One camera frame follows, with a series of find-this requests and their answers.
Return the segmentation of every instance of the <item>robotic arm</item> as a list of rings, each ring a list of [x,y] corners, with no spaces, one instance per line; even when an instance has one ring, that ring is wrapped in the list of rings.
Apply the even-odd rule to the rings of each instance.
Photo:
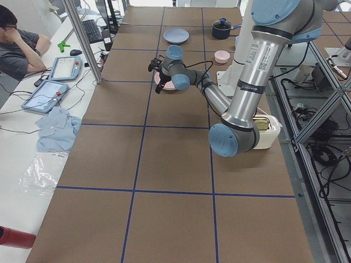
[[[183,51],[177,45],[167,49],[163,61],[155,58],[149,71],[160,73],[156,92],[172,80],[176,89],[197,86],[214,111],[221,116],[209,132],[212,150],[220,156],[234,156],[253,149],[259,131],[252,118],[268,84],[279,55],[288,43],[314,40],[320,36],[323,10],[331,11],[338,0],[254,0],[251,15],[253,42],[244,69],[230,101],[211,81],[209,74],[186,68]]]

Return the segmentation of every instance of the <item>label sticker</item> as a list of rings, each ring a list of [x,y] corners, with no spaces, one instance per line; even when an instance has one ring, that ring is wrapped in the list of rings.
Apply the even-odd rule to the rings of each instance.
[[[246,83],[242,80],[239,80],[237,82],[237,86],[240,88],[240,90],[244,90],[246,92],[254,92],[257,94],[263,94],[265,91],[265,86],[252,85],[252,84]]]
[[[245,64],[250,64],[256,67],[257,70],[268,72],[277,50],[278,47],[265,44],[260,45],[258,42],[254,41],[251,44]]]
[[[251,64],[254,62],[258,52],[259,44],[253,42],[250,47],[250,51],[248,52],[248,56],[246,58],[246,63]]]

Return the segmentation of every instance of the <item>blue tape line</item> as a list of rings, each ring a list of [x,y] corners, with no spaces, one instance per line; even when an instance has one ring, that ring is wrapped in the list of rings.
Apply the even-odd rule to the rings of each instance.
[[[205,27],[203,23],[203,8],[201,8],[201,16],[202,16],[202,40],[203,40],[203,58],[206,61],[206,42],[205,42]],[[207,119],[208,119],[208,127],[209,130],[211,127],[211,116],[210,116],[210,107],[207,103]],[[214,249],[216,253],[216,263],[219,263],[219,252],[218,252],[218,233],[217,233],[217,212],[216,212],[216,194],[215,194],[215,186],[214,186],[214,171],[213,171],[213,158],[212,158],[212,150],[210,148],[210,164],[211,164],[211,180],[212,180],[212,205],[213,205],[213,228],[214,228]]]
[[[186,127],[186,126],[156,126],[156,125],[147,125],[147,128],[174,128],[174,129],[200,129],[207,130],[207,127]]]
[[[77,186],[57,186],[60,189],[73,189],[73,190],[92,190],[92,191],[112,191],[112,192],[133,192],[130,189],[116,189],[116,188],[97,188],[97,187],[77,187]]]
[[[135,190],[136,193],[164,193],[171,195],[212,196],[211,193],[183,192],[183,191],[158,191],[158,190]]]
[[[237,196],[237,197],[264,197],[264,198],[295,198],[291,195],[256,195],[245,193],[205,193],[205,192],[186,192],[186,191],[162,191],[162,190],[137,190],[137,189],[120,189],[120,188],[98,188],[98,187],[80,187],[80,186],[57,186],[60,189],[71,190],[92,190],[92,191],[112,191],[112,192],[135,192],[135,193],[160,193],[173,195],[199,195],[199,196]]]
[[[123,83],[150,83],[152,81],[112,81],[110,79],[105,79],[106,82],[123,82]]]
[[[111,50],[157,51],[156,49],[111,48]]]
[[[290,195],[255,195],[245,193],[216,193],[216,196],[238,196],[238,197],[264,197],[264,198],[295,198]]]
[[[165,10],[166,8],[163,8],[163,13],[162,13],[162,20],[161,20],[161,27],[160,27],[160,34],[158,36],[158,44],[157,44],[157,50],[160,47],[160,39],[161,39],[161,33],[162,33],[162,24],[163,24],[163,18],[165,17]],[[134,186],[133,186],[133,194],[132,194],[132,200],[131,200],[131,206],[129,208],[129,214],[128,214],[128,221],[127,221],[127,228],[126,228],[126,235],[124,237],[124,244],[123,244],[123,251],[122,251],[122,256],[121,256],[121,263],[124,261],[124,255],[126,253],[126,247],[127,247],[127,240],[128,240],[128,233],[129,233],[129,226],[131,223],[131,217],[132,217],[132,209],[133,209],[133,203],[134,203],[134,196],[135,196],[135,189],[137,187],[137,181],[138,181],[138,173],[139,173],[139,166],[140,166],[140,159],[141,159],[141,153],[143,151],[143,143],[144,143],[144,137],[145,137],[145,130],[146,130],[146,122],[148,121],[148,113],[149,113],[149,106],[150,106],[150,100],[151,100],[151,92],[152,92],[152,79],[151,79],[151,85],[150,85],[150,91],[149,91],[149,98],[148,98],[148,105],[146,107],[146,113],[145,113],[145,121],[144,121],[144,129],[143,129],[143,135],[141,137],[141,143],[140,143],[140,150],[139,150],[139,157],[138,157],[138,164],[137,164],[137,170],[135,171],[135,179],[134,179]]]
[[[105,124],[105,123],[82,123],[86,126],[117,126],[117,127],[140,127],[143,128],[143,125],[128,125],[128,124]]]
[[[340,38],[335,34],[334,30],[329,26],[329,24],[324,20],[323,18],[323,21],[327,24],[327,26],[330,28],[331,32],[334,33],[334,35],[336,36],[336,38],[339,40],[339,42],[341,43],[341,45],[343,45],[342,41],[340,40]]]
[[[157,125],[129,125],[129,124],[108,124],[108,123],[82,123],[86,126],[115,126],[115,127],[146,127],[146,128],[166,128],[166,129],[197,129],[207,130],[207,127],[182,127],[182,126],[157,126]]]
[[[344,12],[340,12],[344,18],[346,18],[347,21],[349,21],[349,23],[351,23],[351,21],[344,15]]]
[[[160,25],[136,25],[136,24],[121,24],[123,26],[160,26]],[[163,25],[164,27],[174,27],[174,26],[177,26],[177,25]],[[184,25],[181,25],[179,27],[202,27],[202,26],[184,26]]]

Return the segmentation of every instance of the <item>keyboard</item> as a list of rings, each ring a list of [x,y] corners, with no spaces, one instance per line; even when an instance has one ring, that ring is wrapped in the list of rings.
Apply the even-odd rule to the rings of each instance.
[[[90,44],[103,40],[100,30],[93,19],[82,21],[82,25]]]

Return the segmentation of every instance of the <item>white table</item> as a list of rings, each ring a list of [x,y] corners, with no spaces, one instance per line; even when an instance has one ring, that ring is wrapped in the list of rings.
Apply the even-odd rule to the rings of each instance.
[[[87,15],[84,20],[96,19],[96,16]],[[72,49],[80,49],[80,44],[73,33],[66,41],[71,47],[65,47],[64,53],[61,53],[57,44],[60,43],[71,31],[72,25],[67,18],[57,33],[51,39],[52,44],[49,50],[43,55],[43,61],[47,67],[51,67],[54,59],[58,56],[69,56]],[[103,42],[91,45],[93,53],[104,49]],[[86,62],[84,55],[81,55],[83,63]],[[72,87],[89,68],[82,69],[79,77],[75,82],[68,82]],[[40,78],[40,73],[24,79],[17,86],[17,90],[32,92],[36,89],[33,85]],[[69,110],[70,115],[82,118],[88,107],[90,99],[95,89],[94,77],[89,72],[87,76],[79,83],[79,87],[86,93],[82,101]],[[81,98],[83,92],[77,87],[72,88],[60,102],[62,108],[70,108]],[[10,112],[21,109],[23,100],[17,96],[10,96],[5,105],[1,108],[0,113]],[[31,113],[29,111],[19,111],[0,115],[0,125],[4,129],[31,132],[37,130],[35,122],[43,115]],[[20,195],[14,191],[14,186],[18,184],[19,178],[30,165],[37,154],[36,142],[38,133],[18,134],[9,131],[0,130],[0,225],[21,230],[24,232],[37,234],[49,206],[49,198],[40,196]],[[30,253],[30,249],[11,248],[0,245],[0,263],[24,263]]]

